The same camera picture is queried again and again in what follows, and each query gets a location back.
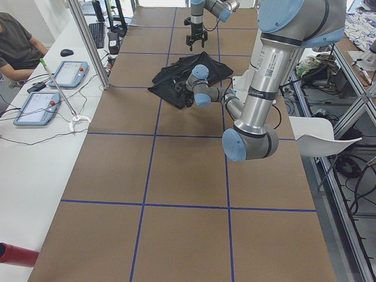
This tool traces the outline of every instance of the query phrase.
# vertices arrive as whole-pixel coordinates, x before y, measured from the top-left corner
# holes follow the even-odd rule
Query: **industrial robot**
[[[192,0],[192,34],[187,44],[192,47],[207,40],[203,30],[203,12],[208,10],[218,20],[226,22],[240,0]],[[226,156],[234,161],[262,159],[271,156],[278,147],[276,131],[266,123],[273,100],[287,71],[292,53],[297,48],[312,48],[338,42],[344,34],[346,0],[264,0],[258,13],[262,49],[257,56],[254,74],[245,103],[233,89],[210,87],[209,71],[197,65],[186,87],[194,93],[197,106],[220,102],[234,119],[233,128],[223,133]]]

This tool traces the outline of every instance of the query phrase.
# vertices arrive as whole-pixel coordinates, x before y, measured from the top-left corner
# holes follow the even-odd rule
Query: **black bag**
[[[229,77],[233,70],[223,63],[214,61],[206,52],[179,58],[179,60],[162,70],[153,78],[154,85],[148,90],[167,103],[183,109],[193,104],[193,92],[185,88],[185,82],[196,65],[204,65],[209,70],[209,86]]]

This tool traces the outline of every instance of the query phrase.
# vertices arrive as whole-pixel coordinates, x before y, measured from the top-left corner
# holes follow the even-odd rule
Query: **computer keyboard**
[[[89,30],[94,39],[96,48],[103,48],[105,46],[105,24],[103,22],[90,23]]]

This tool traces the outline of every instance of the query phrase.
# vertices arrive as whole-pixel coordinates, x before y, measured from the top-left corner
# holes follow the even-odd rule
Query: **person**
[[[10,14],[0,12],[0,73],[27,80],[47,49]]]

